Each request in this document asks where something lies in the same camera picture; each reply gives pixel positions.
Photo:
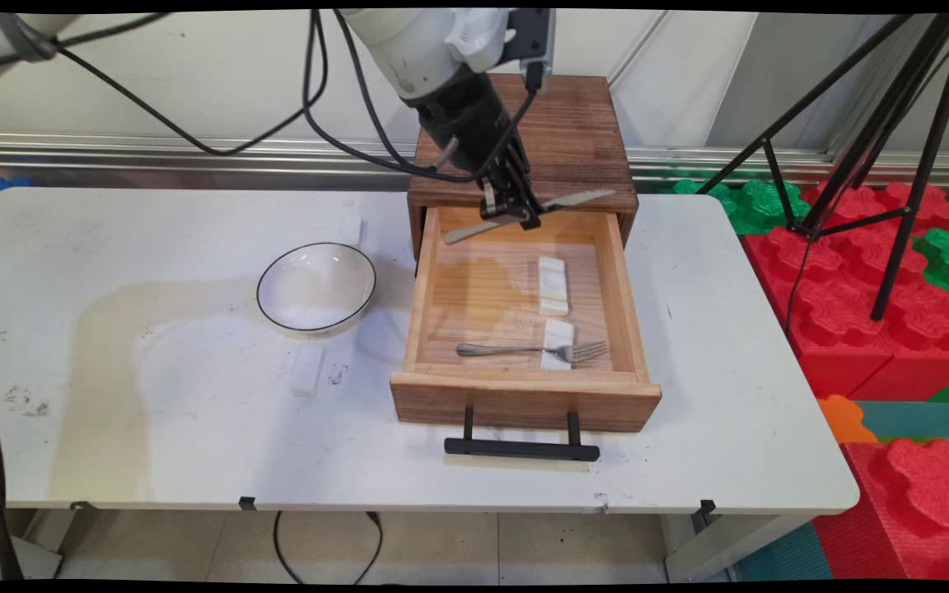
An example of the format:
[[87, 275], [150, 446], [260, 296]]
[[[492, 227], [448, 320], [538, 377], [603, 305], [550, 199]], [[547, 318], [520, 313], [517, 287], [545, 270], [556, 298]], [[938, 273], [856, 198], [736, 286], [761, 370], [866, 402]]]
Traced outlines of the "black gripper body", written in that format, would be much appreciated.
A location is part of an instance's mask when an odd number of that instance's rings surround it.
[[485, 72], [459, 70], [425, 96], [414, 98], [412, 108], [424, 131], [444, 150], [456, 140], [446, 157], [462, 175], [438, 172], [439, 165], [414, 166], [414, 175], [452, 183], [493, 187], [498, 198], [531, 198], [530, 162], [517, 123], [537, 96], [537, 71], [524, 81], [527, 97], [515, 116], [508, 113], [500, 94]]

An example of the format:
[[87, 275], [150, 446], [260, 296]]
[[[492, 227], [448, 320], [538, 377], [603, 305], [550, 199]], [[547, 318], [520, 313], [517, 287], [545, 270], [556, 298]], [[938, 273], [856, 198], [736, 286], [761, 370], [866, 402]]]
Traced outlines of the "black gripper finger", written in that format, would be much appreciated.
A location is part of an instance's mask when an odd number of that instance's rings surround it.
[[511, 214], [511, 203], [507, 193], [497, 190], [490, 183], [483, 184], [483, 197], [479, 202], [479, 216], [485, 222], [504, 221]]
[[511, 183], [507, 191], [507, 215], [523, 230], [539, 228], [543, 211], [530, 184]]

